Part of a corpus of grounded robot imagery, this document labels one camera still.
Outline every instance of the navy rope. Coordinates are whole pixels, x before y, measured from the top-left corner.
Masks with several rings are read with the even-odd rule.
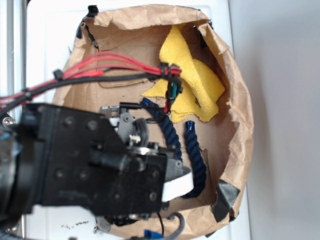
[[[141,105],[149,106],[153,108],[159,108],[158,104],[152,102],[151,100],[145,97],[142,99]],[[161,117],[161,112],[158,110],[154,110],[154,109],[146,109],[146,110],[155,118]],[[159,125],[164,134],[166,144],[168,146],[175,145],[177,159],[182,160],[181,144],[179,142],[179,136],[176,132],[176,129],[174,128],[174,124],[166,115],[163,121],[159,122]],[[186,125],[186,131],[185,131],[184,137],[185,137],[186,150],[191,160],[192,172],[193,172],[193,190],[183,196],[183,198],[188,199],[188,198],[198,197],[203,191],[203,189],[205,188],[206,178],[207,178],[207,174],[206,174],[207,167],[204,164],[203,158],[200,154],[199,143],[197,140],[198,138],[195,130],[195,122],[187,121],[185,125]]]
[[[186,150],[191,160],[192,172],[193,172],[193,190],[183,197],[185,199],[198,197],[206,186],[206,170],[207,167],[204,164],[204,160],[199,151],[199,143],[197,141],[197,135],[195,130],[195,122],[187,121],[185,123],[186,130],[184,134]]]
[[[148,98],[143,98],[141,101],[141,105],[149,106],[153,108],[160,108],[158,104],[152,102]],[[154,109],[147,109],[147,111],[155,118],[161,117],[161,112]],[[175,153],[177,159],[182,161],[182,153],[181,153],[181,144],[179,142],[179,136],[174,128],[174,124],[170,121],[169,117],[166,115],[164,119],[159,122],[159,126],[164,134],[164,138],[167,146],[175,146]]]

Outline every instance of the white backdrop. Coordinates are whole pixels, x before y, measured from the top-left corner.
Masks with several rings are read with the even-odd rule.
[[[255,116],[251,239],[320,239],[320,1],[229,0]]]

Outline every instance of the yellow cloth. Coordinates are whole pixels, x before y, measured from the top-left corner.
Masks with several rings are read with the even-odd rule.
[[[216,104],[225,91],[217,75],[203,62],[193,59],[188,44],[177,26],[173,25],[161,50],[160,60],[176,64],[181,69],[183,92],[178,95],[171,107],[171,121],[178,123],[187,115],[195,114],[201,121],[208,122],[219,111]],[[144,97],[165,97],[168,82],[160,79]]]

